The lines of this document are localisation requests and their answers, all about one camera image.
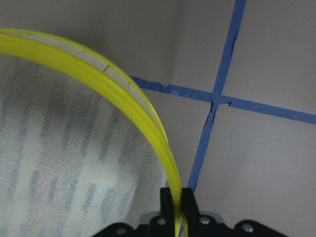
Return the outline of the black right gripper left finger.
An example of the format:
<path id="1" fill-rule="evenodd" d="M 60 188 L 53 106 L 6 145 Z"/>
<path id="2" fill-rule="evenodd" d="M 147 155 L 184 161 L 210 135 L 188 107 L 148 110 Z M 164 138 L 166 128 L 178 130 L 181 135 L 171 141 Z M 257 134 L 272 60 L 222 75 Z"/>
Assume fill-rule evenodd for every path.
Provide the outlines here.
<path id="1" fill-rule="evenodd" d="M 175 212 L 170 188 L 160 189 L 159 236 L 175 236 Z"/>

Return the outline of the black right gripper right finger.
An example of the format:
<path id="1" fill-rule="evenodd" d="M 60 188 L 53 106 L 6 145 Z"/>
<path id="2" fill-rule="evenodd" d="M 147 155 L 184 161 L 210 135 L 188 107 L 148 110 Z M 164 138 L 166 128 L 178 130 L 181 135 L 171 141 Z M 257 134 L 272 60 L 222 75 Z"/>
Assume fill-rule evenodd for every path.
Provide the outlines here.
<path id="1" fill-rule="evenodd" d="M 182 189 L 181 209 L 185 236 L 197 237 L 200 213 L 194 192 L 190 188 Z"/>

